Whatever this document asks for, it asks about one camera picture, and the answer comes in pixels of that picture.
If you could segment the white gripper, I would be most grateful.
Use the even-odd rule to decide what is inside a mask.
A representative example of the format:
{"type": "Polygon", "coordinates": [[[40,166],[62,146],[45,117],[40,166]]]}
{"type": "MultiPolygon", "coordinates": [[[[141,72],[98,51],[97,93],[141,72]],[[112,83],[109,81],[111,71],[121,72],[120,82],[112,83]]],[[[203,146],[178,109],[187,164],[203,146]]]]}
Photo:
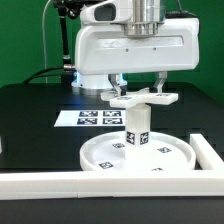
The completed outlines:
{"type": "Polygon", "coordinates": [[[122,95],[117,73],[157,72],[153,88],[161,93],[166,71],[197,66],[198,32],[197,18],[167,19],[156,35],[144,38],[126,36],[122,25],[86,26],[77,35],[75,66],[82,75],[110,74],[117,96],[122,95]]]}

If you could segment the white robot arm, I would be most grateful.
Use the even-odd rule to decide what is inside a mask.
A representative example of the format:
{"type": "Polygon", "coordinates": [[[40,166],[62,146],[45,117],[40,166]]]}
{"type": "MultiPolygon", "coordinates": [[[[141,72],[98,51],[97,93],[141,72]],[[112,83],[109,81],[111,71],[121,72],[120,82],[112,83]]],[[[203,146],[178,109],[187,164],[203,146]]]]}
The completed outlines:
{"type": "Polygon", "coordinates": [[[160,92],[167,73],[199,63],[199,20],[166,16],[164,0],[104,0],[84,5],[75,43],[73,90],[121,95],[128,73],[155,72],[160,92]]]}

